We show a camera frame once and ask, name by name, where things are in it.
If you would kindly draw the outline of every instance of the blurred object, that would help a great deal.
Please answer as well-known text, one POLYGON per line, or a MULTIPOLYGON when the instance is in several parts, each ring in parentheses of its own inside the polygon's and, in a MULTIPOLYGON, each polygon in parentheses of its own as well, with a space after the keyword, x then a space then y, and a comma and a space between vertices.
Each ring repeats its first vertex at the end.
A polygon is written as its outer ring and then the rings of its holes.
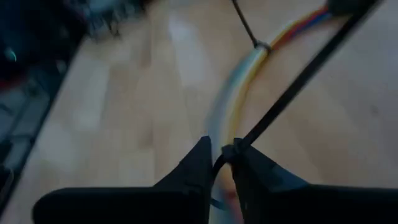
POLYGON ((0 2, 0 212, 85 33, 61 1, 0 2))
POLYGON ((103 27, 113 37, 119 37, 119 23, 144 12, 142 0, 71 0, 66 5, 86 21, 88 33, 94 39, 98 39, 103 27))
POLYGON ((83 21, 58 1, 2 1, 0 82, 44 61, 69 61, 84 33, 83 21))

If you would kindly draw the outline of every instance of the wooden floor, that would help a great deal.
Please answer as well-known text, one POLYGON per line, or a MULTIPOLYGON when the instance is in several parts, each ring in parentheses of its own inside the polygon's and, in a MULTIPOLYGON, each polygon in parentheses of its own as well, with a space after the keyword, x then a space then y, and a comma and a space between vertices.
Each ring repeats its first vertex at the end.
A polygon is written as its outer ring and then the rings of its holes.
MULTIPOLYGON (((322 0, 240 1, 269 40, 322 0)), ((313 183, 398 187, 398 2, 386 0, 254 146, 313 183)), ((249 91, 244 136, 344 20, 275 53, 249 91)), ((251 43, 230 0, 158 0, 122 39, 81 46, 3 223, 29 223, 62 187, 149 186, 206 134, 217 93, 251 43)))

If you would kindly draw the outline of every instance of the black strap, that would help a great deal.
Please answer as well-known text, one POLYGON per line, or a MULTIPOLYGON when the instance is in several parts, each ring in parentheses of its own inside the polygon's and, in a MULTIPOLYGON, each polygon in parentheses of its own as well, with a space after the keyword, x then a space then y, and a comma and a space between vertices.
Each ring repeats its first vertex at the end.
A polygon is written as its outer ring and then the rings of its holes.
POLYGON ((331 54, 347 38, 348 34, 358 25, 358 22, 367 14, 378 0, 369 3, 369 7, 358 11, 343 25, 338 33, 326 44, 318 55, 304 68, 301 74, 293 81, 287 90, 271 106, 269 111, 253 127, 252 130, 238 143, 238 148, 242 152, 247 149, 281 114, 289 103, 300 93, 303 87, 314 77, 319 68, 330 58, 331 54))
POLYGON ((219 200, 216 200, 214 198, 210 199, 210 205, 214 206, 215 208, 218 208, 220 210, 226 210, 226 205, 223 202, 220 202, 219 200))
POLYGON ((211 171, 211 172, 212 172, 213 183, 214 183, 214 181, 216 180, 216 177, 217 177, 218 172, 220 171, 220 169, 222 168, 222 166, 223 166, 225 163, 226 163, 226 161, 225 161, 224 156, 223 156, 223 155, 220 155, 220 156, 217 158, 216 162, 214 163, 213 170, 211 171))

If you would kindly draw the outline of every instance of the black plastic part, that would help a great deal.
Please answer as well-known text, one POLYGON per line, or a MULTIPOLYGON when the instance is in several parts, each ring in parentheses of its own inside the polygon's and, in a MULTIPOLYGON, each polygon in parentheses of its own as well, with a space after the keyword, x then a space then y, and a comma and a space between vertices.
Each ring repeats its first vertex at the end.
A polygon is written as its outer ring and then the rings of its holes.
POLYGON ((229 164, 236 160, 240 155, 240 150, 235 144, 222 147, 221 152, 223 153, 224 160, 229 164))
POLYGON ((231 166, 245 224, 398 222, 396 189, 308 184, 253 147, 231 166))
POLYGON ((34 206, 34 223, 208 223, 211 142, 202 137, 153 187, 75 188, 51 192, 34 206))
POLYGON ((334 16, 343 16, 357 13, 368 8, 374 0, 328 0, 329 12, 334 16))
POLYGON ((271 106, 269 111, 261 118, 261 120, 252 128, 252 130, 250 130, 242 141, 238 143, 238 148, 240 150, 248 148, 269 127, 269 125, 274 122, 281 112, 285 110, 304 86, 315 76, 322 65, 331 57, 332 53, 348 37, 377 0, 369 0, 369 2, 372 4, 368 4, 367 8, 361 8, 360 11, 357 11, 356 14, 351 16, 338 33, 326 44, 326 46, 304 68, 293 83, 279 97, 279 99, 271 106))

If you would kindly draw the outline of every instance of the black cable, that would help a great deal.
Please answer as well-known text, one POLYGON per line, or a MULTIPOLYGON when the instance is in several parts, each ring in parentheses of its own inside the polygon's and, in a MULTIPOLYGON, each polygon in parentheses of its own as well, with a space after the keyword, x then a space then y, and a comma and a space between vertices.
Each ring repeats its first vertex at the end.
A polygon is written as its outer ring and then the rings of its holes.
POLYGON ((210 205, 212 205, 220 210, 226 210, 226 206, 224 205, 224 203, 220 202, 219 200, 216 200, 214 198, 211 198, 210 205))
POLYGON ((244 18, 244 15, 242 13, 241 8, 239 7, 238 3, 236 2, 236 0, 232 0, 232 3, 234 4, 234 8, 236 10, 236 12, 238 13, 239 18, 241 19, 244 28, 246 29, 246 32, 248 33, 251 42, 253 43, 254 47, 257 47, 258 45, 258 41, 257 39, 254 37, 253 32, 251 31, 248 22, 246 21, 246 19, 244 18))
POLYGON ((293 81, 287 90, 272 105, 269 111, 261 118, 261 120, 250 130, 250 132, 238 142, 239 150, 247 149, 283 112, 289 103, 297 96, 303 87, 313 78, 319 68, 330 58, 331 54, 337 49, 342 41, 347 38, 353 28, 366 15, 370 8, 377 2, 373 0, 369 3, 369 7, 358 11, 356 14, 343 25, 338 33, 326 44, 326 46, 318 53, 318 55, 304 68, 301 74, 293 81))
MULTIPOLYGON (((220 171, 220 169, 224 166, 225 163, 226 163, 226 161, 225 161, 223 155, 220 155, 217 158, 216 162, 214 163, 213 169, 211 170, 211 176, 212 176, 211 183, 212 183, 212 185, 214 185, 214 182, 216 180, 217 174, 220 171)), ((214 198, 211 198, 210 204, 212 206, 220 209, 220 210, 226 210, 226 206, 222 202, 220 202, 220 201, 218 201, 218 200, 216 200, 214 198)))
POLYGON ((220 169, 222 168, 222 166, 226 163, 225 158, 223 155, 220 155, 216 162, 214 163, 213 169, 211 170, 211 174, 212 174, 212 181, 214 184, 214 181, 216 180, 217 174, 220 171, 220 169))

